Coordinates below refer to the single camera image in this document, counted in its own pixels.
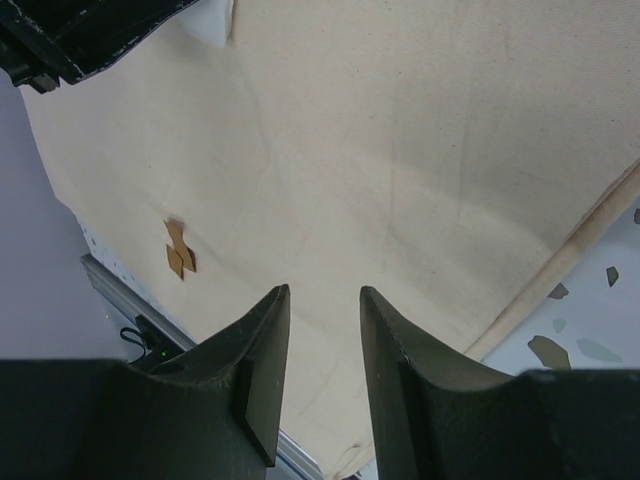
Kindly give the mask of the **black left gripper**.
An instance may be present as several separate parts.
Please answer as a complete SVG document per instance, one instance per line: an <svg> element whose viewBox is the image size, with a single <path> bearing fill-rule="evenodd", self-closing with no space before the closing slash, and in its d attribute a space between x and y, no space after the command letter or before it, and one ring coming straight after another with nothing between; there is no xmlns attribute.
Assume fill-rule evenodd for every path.
<svg viewBox="0 0 640 480"><path fill-rule="evenodd" d="M15 87L40 94L63 77L79 83L118 62L167 20L194 3L178 0L80 1L55 41L17 1L1 2L1 68ZM68 57L75 71L68 73Z"/></svg>

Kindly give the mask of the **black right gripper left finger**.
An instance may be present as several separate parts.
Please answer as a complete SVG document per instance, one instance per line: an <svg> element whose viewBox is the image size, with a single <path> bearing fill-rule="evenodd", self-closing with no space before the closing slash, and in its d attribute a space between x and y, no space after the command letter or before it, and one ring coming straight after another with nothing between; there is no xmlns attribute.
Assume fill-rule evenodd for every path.
<svg viewBox="0 0 640 480"><path fill-rule="evenodd" d="M150 371L5 360L5 479L262 479L276 463L290 290Z"/></svg>

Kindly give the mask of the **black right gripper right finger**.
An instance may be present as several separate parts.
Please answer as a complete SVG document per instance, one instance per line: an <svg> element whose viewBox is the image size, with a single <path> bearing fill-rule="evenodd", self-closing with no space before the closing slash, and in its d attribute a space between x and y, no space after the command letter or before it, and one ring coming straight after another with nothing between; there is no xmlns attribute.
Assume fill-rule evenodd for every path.
<svg viewBox="0 0 640 480"><path fill-rule="evenodd" d="M407 320L375 288L360 326L382 479L635 479L639 374L510 376Z"/></svg>

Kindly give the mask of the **white gauze pad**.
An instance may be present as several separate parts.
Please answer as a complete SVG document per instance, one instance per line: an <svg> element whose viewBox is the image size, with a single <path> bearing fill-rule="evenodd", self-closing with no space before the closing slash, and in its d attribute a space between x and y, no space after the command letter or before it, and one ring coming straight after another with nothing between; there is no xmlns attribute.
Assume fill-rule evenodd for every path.
<svg viewBox="0 0 640 480"><path fill-rule="evenodd" d="M232 30L234 7L234 0L201 0L180 14L180 22L197 40L224 48Z"/></svg>

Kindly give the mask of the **brown indicator tape strip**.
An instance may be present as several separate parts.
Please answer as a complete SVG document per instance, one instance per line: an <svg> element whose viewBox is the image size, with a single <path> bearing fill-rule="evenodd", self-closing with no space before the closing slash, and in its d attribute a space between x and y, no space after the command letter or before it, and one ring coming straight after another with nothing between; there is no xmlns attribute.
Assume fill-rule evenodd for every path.
<svg viewBox="0 0 640 480"><path fill-rule="evenodd" d="M184 224L180 221L169 219L164 222L167 229L170 245L166 245L167 262L169 268L178 276L184 279L184 272L197 272L196 258L193 250L184 240Z"/></svg>

